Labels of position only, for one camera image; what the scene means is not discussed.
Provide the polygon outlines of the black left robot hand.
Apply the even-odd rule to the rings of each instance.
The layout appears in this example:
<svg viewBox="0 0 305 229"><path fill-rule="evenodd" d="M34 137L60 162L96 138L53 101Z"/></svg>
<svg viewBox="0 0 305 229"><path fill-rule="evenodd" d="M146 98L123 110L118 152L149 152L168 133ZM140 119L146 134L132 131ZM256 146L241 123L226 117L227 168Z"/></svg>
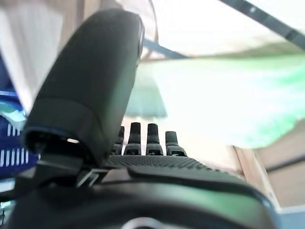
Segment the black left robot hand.
<svg viewBox="0 0 305 229"><path fill-rule="evenodd" d="M271 201L238 177L189 158L176 133L158 148L149 125L141 155L133 123L121 122L142 53L144 26L124 10L89 17L64 46L4 161L40 158L1 195L15 206L6 229L277 229Z"/></svg>

